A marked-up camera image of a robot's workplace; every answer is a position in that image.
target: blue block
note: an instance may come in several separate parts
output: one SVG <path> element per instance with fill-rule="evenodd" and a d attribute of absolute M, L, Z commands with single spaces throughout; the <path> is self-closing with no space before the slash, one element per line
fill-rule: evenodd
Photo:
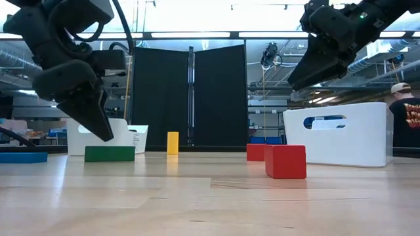
<path fill-rule="evenodd" d="M 0 163 L 44 163 L 48 153 L 0 153 Z"/>
<path fill-rule="evenodd" d="M 280 137 L 267 137 L 266 143 L 270 145 L 280 144 Z"/>
<path fill-rule="evenodd" d="M 251 137 L 249 139 L 249 142 L 252 144 L 265 144 L 265 138 L 264 137 Z"/>

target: white plastic bin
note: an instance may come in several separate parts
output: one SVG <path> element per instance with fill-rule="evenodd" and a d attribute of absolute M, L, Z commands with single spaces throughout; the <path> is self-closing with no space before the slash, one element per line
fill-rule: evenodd
<path fill-rule="evenodd" d="M 346 119 L 314 121 L 308 117 L 343 115 Z M 287 144 L 305 145 L 307 163 L 384 167 L 392 160 L 393 115 L 385 103 L 372 102 L 283 113 Z"/>
<path fill-rule="evenodd" d="M 84 155 L 86 146 L 135 146 L 136 154 L 144 153 L 148 125 L 127 125 L 124 119 L 110 119 L 110 124 L 114 138 L 104 142 L 77 121 L 68 119 L 68 155 Z"/>

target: red block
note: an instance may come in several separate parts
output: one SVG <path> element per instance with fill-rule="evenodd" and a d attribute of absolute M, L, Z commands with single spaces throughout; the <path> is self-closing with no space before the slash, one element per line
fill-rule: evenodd
<path fill-rule="evenodd" d="M 265 144 L 247 144 L 247 161 L 264 161 Z"/>
<path fill-rule="evenodd" d="M 274 179 L 305 179 L 306 152 L 304 146 L 266 145 L 265 172 Z"/>

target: black curtain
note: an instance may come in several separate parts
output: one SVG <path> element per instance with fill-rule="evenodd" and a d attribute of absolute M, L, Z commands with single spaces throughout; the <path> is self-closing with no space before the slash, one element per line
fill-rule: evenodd
<path fill-rule="evenodd" d="M 194 145 L 246 146 L 245 46 L 196 52 Z"/>
<path fill-rule="evenodd" d="M 132 124 L 149 125 L 147 146 L 166 146 L 167 132 L 187 145 L 188 53 L 136 48 Z"/>
<path fill-rule="evenodd" d="M 0 118 L 12 119 L 13 97 L 0 95 Z"/>

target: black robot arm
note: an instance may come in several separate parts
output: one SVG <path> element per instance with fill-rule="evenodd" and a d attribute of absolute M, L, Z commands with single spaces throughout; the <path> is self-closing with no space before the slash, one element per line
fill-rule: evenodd
<path fill-rule="evenodd" d="M 107 69 L 126 70 L 122 50 L 93 50 L 86 42 L 95 41 L 114 13 L 109 0 L 7 0 L 20 7 L 8 16 L 5 33 L 21 35 L 42 72 L 32 78 L 32 87 L 44 100 L 104 141 L 114 136 L 104 111 L 107 98 L 102 77 Z M 121 18 L 133 55 L 134 43 L 117 0 L 112 0 Z M 96 33 L 82 39 L 78 33 L 98 22 Z"/>
<path fill-rule="evenodd" d="M 363 0 L 341 10 L 328 0 L 304 6 L 302 29 L 310 33 L 308 50 L 288 79 L 294 90 L 343 78 L 356 53 L 405 12 L 420 11 L 419 0 Z"/>

